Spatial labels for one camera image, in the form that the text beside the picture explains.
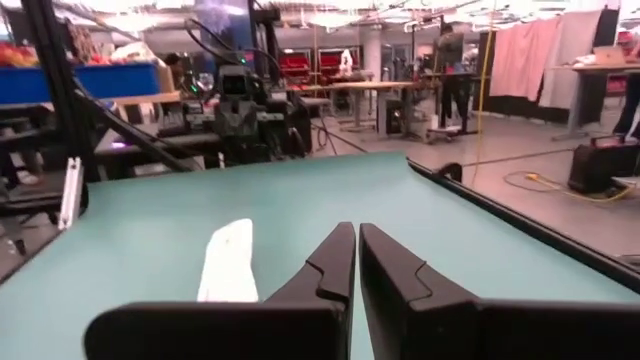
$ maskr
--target storage bin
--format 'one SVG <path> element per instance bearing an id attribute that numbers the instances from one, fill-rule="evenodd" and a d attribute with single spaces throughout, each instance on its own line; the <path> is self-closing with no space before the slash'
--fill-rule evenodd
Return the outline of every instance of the storage bin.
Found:
<path id="1" fill-rule="evenodd" d="M 94 98 L 153 95 L 160 92 L 153 64 L 91 65 L 74 69 Z M 0 104 L 36 104 L 50 101 L 42 69 L 0 68 Z"/>

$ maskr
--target laptop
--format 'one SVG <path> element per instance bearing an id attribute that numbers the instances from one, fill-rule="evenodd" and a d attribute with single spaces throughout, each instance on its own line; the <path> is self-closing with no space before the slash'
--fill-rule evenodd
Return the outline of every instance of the laptop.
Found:
<path id="1" fill-rule="evenodd" d="M 598 46 L 593 48 L 598 65 L 619 65 L 625 64 L 624 51 L 620 46 Z"/>

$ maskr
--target teal table surface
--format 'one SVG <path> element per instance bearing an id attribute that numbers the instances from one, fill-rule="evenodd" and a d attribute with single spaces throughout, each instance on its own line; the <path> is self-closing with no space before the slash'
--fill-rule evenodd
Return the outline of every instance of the teal table surface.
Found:
<path id="1" fill-rule="evenodd" d="M 402 154 L 312 159 L 91 186 L 85 215 L 0 286 L 0 359 L 80 360 L 84 330 L 99 313 L 194 300 L 211 234 L 240 218 L 254 222 L 261 299 L 340 221 L 375 223 L 482 297 L 639 299 L 424 179 Z M 371 359 L 359 283 L 355 294 L 352 358 Z"/>

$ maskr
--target black table edge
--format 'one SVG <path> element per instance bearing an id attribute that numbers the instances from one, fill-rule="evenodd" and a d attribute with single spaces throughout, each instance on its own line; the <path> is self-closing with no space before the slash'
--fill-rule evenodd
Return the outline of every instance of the black table edge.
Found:
<path id="1" fill-rule="evenodd" d="M 409 167 L 422 177 L 473 203 L 532 238 L 640 294 L 640 274 L 635 272 L 633 267 L 502 205 L 464 186 L 461 182 L 446 176 L 440 176 L 437 172 L 409 158 L 407 158 L 407 161 Z"/>

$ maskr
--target pink curtain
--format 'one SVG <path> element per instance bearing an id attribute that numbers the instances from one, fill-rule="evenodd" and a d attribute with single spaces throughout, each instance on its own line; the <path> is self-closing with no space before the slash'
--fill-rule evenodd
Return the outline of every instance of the pink curtain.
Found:
<path id="1" fill-rule="evenodd" d="M 536 101 L 560 17 L 500 30 L 496 34 L 490 96 Z"/>

